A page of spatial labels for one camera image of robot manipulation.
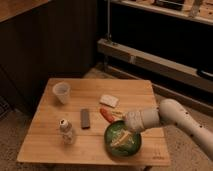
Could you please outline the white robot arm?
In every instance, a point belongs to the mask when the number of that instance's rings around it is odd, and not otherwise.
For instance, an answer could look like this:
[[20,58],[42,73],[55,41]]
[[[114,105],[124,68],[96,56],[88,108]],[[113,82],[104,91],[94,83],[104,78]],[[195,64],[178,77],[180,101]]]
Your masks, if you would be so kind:
[[123,145],[132,134],[139,134],[152,128],[175,125],[188,135],[203,153],[213,161],[213,133],[198,123],[174,99],[164,99],[157,107],[128,111],[125,113],[123,121],[126,130],[112,141],[112,147]]

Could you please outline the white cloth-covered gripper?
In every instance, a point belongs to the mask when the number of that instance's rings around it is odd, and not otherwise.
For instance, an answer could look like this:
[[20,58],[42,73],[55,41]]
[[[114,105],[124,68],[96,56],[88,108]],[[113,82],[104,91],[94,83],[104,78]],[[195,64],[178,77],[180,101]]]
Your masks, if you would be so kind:
[[[132,133],[141,133],[145,130],[141,113],[139,111],[129,111],[124,117],[127,129]],[[128,131],[122,131],[118,137],[112,140],[111,147],[118,147],[132,139],[134,135]]]

